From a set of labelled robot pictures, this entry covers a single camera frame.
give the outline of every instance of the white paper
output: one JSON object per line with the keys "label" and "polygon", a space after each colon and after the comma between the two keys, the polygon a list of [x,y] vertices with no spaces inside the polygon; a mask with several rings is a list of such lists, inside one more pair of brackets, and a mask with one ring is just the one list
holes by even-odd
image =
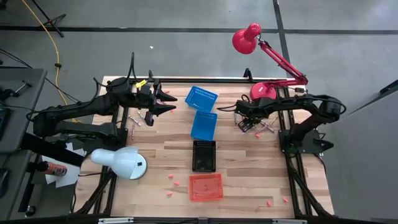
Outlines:
{"label": "white paper", "polygon": [[[72,143],[67,143],[67,149],[81,156],[84,156],[85,154],[85,151],[83,149],[73,150]],[[47,184],[51,184],[52,182],[55,181],[55,187],[58,188],[76,183],[77,179],[79,178],[78,175],[80,173],[80,167],[56,161],[55,159],[49,158],[47,156],[42,156],[42,159],[43,161],[53,162],[55,164],[66,166],[68,169],[67,173],[63,177],[56,177],[54,175],[45,175]]]}

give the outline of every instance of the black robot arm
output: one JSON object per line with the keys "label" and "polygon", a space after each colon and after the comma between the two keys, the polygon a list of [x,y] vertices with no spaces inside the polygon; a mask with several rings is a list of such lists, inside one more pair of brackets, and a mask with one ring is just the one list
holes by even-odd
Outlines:
{"label": "black robot arm", "polygon": [[[314,101],[321,101],[320,106]],[[235,113],[245,117],[239,124],[239,128],[246,132],[262,119],[268,118],[275,111],[303,109],[312,115],[300,124],[295,124],[290,129],[289,141],[295,146],[301,145],[305,135],[321,124],[332,123],[340,118],[341,107],[345,107],[340,100],[328,95],[293,96],[289,98],[259,98],[253,101],[238,100],[235,104]]]}
{"label": "black robot arm", "polygon": [[40,137],[53,136],[58,133],[70,134],[94,134],[100,138],[112,138],[117,136],[117,128],[113,123],[102,125],[81,124],[64,121],[64,119],[78,118],[91,114],[102,116],[112,115],[119,106],[124,108],[146,108],[148,112],[145,122],[153,126],[153,115],[160,115],[166,111],[175,109],[173,105],[162,105],[160,101],[176,101],[177,99],[164,93],[159,79],[153,80],[153,85],[146,83],[132,93],[132,85],[136,82],[132,79],[117,78],[106,85],[106,94],[94,97],[91,101],[67,106],[51,106],[38,111],[33,118],[34,134]]}

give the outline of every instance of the red desk lamp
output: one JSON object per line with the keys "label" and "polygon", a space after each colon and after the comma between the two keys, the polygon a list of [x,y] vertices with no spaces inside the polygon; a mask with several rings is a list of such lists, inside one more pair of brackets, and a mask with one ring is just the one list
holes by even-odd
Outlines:
{"label": "red desk lamp", "polygon": [[232,37],[232,44],[234,48],[242,54],[251,54],[259,40],[261,50],[274,59],[278,65],[289,73],[295,80],[279,80],[256,83],[250,91],[250,98],[255,100],[260,97],[276,98],[275,87],[289,86],[289,85],[306,85],[308,83],[305,75],[295,69],[286,59],[284,59],[278,52],[276,52],[265,40],[261,39],[261,26],[253,22],[247,29],[237,31]]}

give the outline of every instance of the lamp arm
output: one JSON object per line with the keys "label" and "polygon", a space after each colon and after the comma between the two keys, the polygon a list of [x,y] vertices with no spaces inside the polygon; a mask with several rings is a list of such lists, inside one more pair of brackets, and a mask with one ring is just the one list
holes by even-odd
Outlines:
{"label": "lamp arm", "polygon": [[308,83],[307,78],[303,73],[298,71],[293,65],[291,65],[285,58],[283,58],[276,50],[274,50],[268,42],[265,40],[259,40],[261,50],[263,50],[268,56],[270,56],[278,66],[283,68],[289,73],[295,80],[281,80],[281,81],[269,81],[266,83],[268,87],[275,86],[289,86],[289,85],[306,85]]}

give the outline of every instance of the lamp shade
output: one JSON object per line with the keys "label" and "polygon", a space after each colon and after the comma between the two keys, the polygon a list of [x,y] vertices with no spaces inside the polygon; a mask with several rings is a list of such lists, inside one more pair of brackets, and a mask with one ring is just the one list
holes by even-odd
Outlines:
{"label": "lamp shade", "polygon": [[95,164],[109,166],[117,176],[125,179],[138,179],[147,170],[147,161],[138,154],[138,148],[132,146],[121,148],[116,152],[95,149],[91,153],[91,160]]}
{"label": "lamp shade", "polygon": [[257,46],[256,37],[261,33],[261,26],[253,22],[247,29],[237,31],[232,37],[234,48],[242,54],[250,54]]}

